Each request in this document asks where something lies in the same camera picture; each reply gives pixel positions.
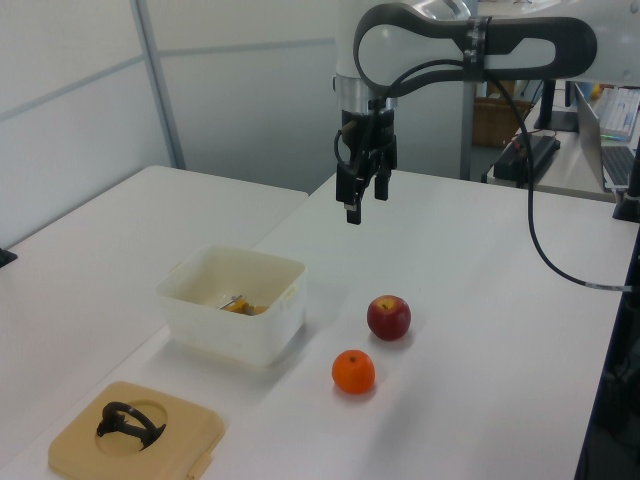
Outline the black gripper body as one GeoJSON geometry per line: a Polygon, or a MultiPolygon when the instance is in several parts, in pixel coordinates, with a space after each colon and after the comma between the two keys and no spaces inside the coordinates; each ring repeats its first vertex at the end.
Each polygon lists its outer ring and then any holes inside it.
{"type": "Polygon", "coordinates": [[[349,150],[343,160],[351,173],[391,172],[397,168],[394,111],[361,115],[341,112],[342,142],[349,150]]]}

